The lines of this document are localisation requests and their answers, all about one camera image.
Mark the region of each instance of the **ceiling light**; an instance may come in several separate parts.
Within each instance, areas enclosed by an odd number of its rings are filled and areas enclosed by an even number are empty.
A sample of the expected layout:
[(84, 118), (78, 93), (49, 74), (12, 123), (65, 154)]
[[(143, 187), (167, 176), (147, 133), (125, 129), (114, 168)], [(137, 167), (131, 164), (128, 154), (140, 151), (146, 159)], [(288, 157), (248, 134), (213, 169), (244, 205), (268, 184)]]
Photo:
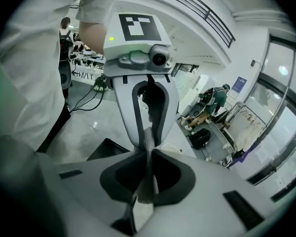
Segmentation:
[(287, 68), (285, 68), (284, 66), (279, 66), (279, 67), (278, 67), (278, 70), (279, 70), (279, 72), (280, 72), (282, 75), (284, 75), (284, 76), (287, 76), (287, 75), (288, 75), (288, 70), (287, 70)]

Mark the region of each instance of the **blue sign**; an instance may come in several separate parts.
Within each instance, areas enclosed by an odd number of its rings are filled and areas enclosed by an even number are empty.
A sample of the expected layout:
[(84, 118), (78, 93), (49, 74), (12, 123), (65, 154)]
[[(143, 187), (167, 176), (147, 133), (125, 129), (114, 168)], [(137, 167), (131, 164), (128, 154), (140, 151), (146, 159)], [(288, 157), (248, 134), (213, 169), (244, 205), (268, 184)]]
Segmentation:
[(242, 77), (238, 77), (237, 81), (234, 83), (228, 95), (231, 96), (233, 99), (236, 99), (236, 97), (239, 95), (240, 91), (243, 89), (244, 85), (246, 84), (246, 82), (247, 82), (246, 79)]

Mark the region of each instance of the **black and white square marker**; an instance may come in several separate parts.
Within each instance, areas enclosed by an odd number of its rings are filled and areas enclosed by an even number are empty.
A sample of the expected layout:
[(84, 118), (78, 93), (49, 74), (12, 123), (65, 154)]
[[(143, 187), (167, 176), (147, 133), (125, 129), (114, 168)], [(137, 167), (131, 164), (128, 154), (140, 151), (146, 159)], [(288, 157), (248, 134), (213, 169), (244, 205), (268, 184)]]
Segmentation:
[(126, 41), (161, 41), (157, 25), (152, 16), (139, 14), (120, 14), (119, 19)]

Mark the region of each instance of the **person wearing green shirt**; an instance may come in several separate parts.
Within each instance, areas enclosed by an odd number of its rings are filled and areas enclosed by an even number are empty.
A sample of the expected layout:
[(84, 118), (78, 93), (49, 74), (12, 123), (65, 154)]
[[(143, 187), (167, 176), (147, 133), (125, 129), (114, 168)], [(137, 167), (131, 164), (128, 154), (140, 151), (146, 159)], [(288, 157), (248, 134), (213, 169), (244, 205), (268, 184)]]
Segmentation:
[[(228, 84), (224, 84), (222, 87), (214, 87), (214, 97), (215, 101), (212, 105), (208, 105), (205, 107), (205, 110), (194, 120), (184, 126), (184, 128), (188, 131), (192, 131), (192, 127), (197, 125), (198, 123), (201, 124), (207, 119), (213, 112), (215, 115), (217, 115), (217, 112), (220, 107), (223, 107), (225, 105), (226, 99), (227, 99), (227, 93), (230, 90), (230, 86)], [(186, 118), (182, 117), (181, 118), (181, 126), (184, 125), (185, 121), (192, 120), (193, 118), (188, 116)]]

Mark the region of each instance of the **black pants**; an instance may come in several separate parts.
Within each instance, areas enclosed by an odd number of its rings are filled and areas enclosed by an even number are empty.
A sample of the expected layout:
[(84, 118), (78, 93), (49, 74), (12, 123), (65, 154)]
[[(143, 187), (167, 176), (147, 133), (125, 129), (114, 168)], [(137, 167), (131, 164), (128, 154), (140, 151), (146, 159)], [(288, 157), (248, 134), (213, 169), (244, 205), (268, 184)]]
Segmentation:
[(41, 144), (37, 152), (46, 153), (50, 143), (53, 141), (57, 133), (60, 131), (60, 129), (63, 127), (63, 125), (67, 122), (69, 118), (70, 118), (70, 113), (67, 109), (66, 104), (64, 104), (63, 110), (61, 111), (56, 123), (54, 124), (53, 128), (50, 130), (47, 138)]

